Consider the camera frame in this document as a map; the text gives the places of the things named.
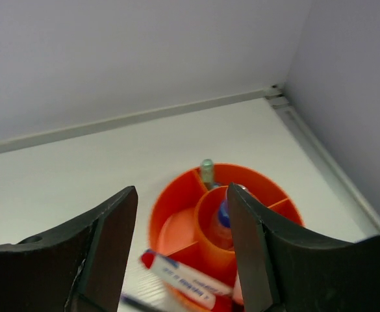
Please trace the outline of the red capped white marker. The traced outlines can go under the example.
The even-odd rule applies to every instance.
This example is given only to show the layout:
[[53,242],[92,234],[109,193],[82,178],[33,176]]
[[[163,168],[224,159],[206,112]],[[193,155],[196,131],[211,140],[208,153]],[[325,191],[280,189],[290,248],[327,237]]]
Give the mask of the red capped white marker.
[[190,266],[152,250],[140,256],[143,266],[164,283],[208,311],[230,311],[233,289]]

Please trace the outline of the green translucent pen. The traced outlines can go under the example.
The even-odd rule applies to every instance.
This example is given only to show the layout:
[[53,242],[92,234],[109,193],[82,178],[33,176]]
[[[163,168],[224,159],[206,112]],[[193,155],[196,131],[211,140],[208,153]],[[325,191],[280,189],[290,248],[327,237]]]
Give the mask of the green translucent pen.
[[214,162],[212,159],[204,159],[199,167],[200,177],[204,186],[208,190],[215,189],[220,186],[215,180]]

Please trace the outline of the dark blue pen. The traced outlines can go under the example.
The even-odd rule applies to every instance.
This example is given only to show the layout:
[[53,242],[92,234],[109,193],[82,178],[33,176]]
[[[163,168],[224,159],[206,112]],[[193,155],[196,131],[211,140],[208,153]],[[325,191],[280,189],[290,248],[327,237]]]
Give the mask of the dark blue pen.
[[215,246],[224,250],[234,250],[233,236],[229,219],[227,190],[216,212],[212,215],[208,238]]

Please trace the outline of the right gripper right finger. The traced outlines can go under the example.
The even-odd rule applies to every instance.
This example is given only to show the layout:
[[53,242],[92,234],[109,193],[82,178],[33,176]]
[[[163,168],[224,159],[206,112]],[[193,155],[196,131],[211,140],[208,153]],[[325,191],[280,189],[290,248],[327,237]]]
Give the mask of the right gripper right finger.
[[227,199],[246,311],[380,311],[380,235],[327,237],[235,184]]

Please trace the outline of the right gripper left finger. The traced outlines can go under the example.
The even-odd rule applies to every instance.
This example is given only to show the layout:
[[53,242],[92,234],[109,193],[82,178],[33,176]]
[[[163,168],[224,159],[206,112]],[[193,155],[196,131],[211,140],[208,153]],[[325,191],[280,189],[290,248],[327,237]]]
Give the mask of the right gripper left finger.
[[117,311],[137,206],[129,186],[59,226],[0,245],[0,311]]

